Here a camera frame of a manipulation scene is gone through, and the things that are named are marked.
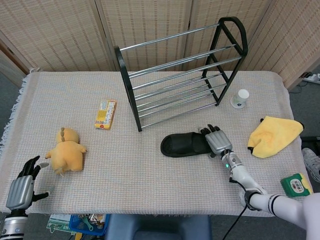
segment black slipper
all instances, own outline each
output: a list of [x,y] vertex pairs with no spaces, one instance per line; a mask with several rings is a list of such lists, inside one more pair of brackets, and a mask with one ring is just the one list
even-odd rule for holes
[[168,135],[162,140],[160,149],[163,155],[172,158],[212,153],[205,136],[196,132]]

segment paper cup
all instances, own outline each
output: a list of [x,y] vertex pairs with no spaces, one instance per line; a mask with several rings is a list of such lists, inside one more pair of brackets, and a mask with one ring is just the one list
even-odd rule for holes
[[246,101],[249,98],[249,92],[246,89],[240,89],[236,95],[234,95],[230,102],[235,109],[242,109],[246,105]]

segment robot finger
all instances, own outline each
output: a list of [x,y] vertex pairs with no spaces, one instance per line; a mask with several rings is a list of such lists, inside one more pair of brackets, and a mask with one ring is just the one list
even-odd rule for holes
[[207,135],[207,134],[210,134],[211,132],[210,132],[210,130],[208,129],[208,128],[204,128],[204,129],[201,129],[201,133],[202,133],[202,135]]
[[40,194],[37,194],[37,195],[33,194],[32,202],[36,202],[36,201],[39,201],[41,199],[45,199],[45,198],[49,197],[49,195],[50,194],[48,192],[40,193]]
[[211,132],[215,132],[215,128],[211,125],[211,124],[208,124],[208,127],[210,128]]
[[31,175],[31,173],[34,171],[35,163],[39,158],[40,158],[40,156],[38,155],[38,156],[30,159],[29,161],[27,161],[24,164],[22,171],[19,173],[18,178],[23,177],[23,176],[27,176],[27,175]]
[[40,194],[37,194],[37,195],[33,194],[32,202],[36,202],[36,201],[39,201],[41,199],[45,199],[45,198],[49,197],[52,194],[52,192],[54,191],[54,189],[55,189],[55,187],[51,186],[49,188],[49,190],[46,191],[45,193],[40,193]]
[[40,172],[40,170],[47,167],[47,166],[49,166],[49,163],[47,163],[47,162],[42,162],[39,165],[35,166],[33,172],[31,173],[32,179],[35,180],[38,173]]

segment black cable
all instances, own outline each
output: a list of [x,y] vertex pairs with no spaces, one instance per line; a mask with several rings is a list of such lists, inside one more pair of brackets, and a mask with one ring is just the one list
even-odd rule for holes
[[306,82],[305,85],[301,85],[301,84],[299,83],[299,84],[296,86],[296,87],[299,88],[298,91],[290,91],[289,93],[290,93],[290,94],[300,94],[300,93],[302,92],[302,88],[305,87],[305,86],[307,86],[308,83],[309,83],[308,81]]
[[233,183],[233,184],[239,184],[239,186],[244,190],[244,192],[246,192],[246,188],[238,181],[233,180],[232,177],[229,178],[229,183]]
[[[229,178],[229,183],[234,183],[234,184],[239,184],[239,186],[244,190],[244,192],[246,192],[246,188],[238,181],[233,180],[232,177]],[[236,220],[234,221],[234,223],[231,225],[231,227],[229,228],[229,230],[226,232],[226,234],[224,235],[222,240],[225,240],[226,237],[228,236],[228,234],[231,232],[232,228],[237,224],[237,222],[239,221],[240,217],[242,216],[242,214],[244,214],[244,212],[246,211],[246,209],[248,208],[247,205],[245,205],[244,209],[242,210],[242,212],[239,214],[239,216],[236,218]]]
[[226,237],[228,236],[228,234],[231,232],[232,228],[237,224],[237,222],[239,221],[240,217],[242,216],[242,214],[244,214],[245,210],[247,209],[247,205],[245,205],[244,209],[242,210],[242,212],[240,213],[240,215],[236,218],[236,220],[234,221],[234,223],[232,224],[232,226],[229,228],[229,230],[226,232],[226,234],[224,235],[222,240],[225,240]]
[[298,85],[300,86],[300,87],[305,87],[305,86],[307,86],[308,85],[308,81],[306,81],[306,83],[305,83],[305,85],[301,85],[301,83],[299,83]]
[[2,219],[1,219],[1,221],[0,221],[0,226],[1,226],[2,222],[5,220],[6,216],[7,216],[7,215],[4,215],[4,216],[2,217]]

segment power strip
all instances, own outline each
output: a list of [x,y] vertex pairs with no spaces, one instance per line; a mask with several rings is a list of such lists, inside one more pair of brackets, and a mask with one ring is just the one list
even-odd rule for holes
[[305,77],[303,81],[314,83],[314,84],[320,84],[320,73],[318,74],[312,74],[309,77]]

